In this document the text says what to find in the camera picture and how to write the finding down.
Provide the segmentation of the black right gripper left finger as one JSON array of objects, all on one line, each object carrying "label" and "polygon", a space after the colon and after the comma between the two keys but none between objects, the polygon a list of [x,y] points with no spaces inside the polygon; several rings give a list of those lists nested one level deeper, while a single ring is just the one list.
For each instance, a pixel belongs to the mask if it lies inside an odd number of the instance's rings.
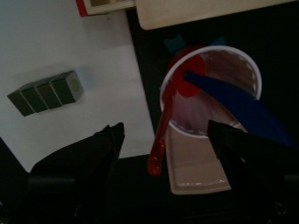
[{"label": "black right gripper left finger", "polygon": [[46,214],[43,224],[98,224],[124,138],[120,122],[36,163],[28,193]]}]

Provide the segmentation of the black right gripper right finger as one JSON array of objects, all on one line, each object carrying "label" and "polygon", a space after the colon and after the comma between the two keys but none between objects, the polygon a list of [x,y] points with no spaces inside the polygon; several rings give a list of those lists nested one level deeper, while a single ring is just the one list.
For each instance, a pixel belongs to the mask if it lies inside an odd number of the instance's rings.
[{"label": "black right gripper right finger", "polygon": [[246,224],[299,224],[299,150],[214,121],[209,139]]}]

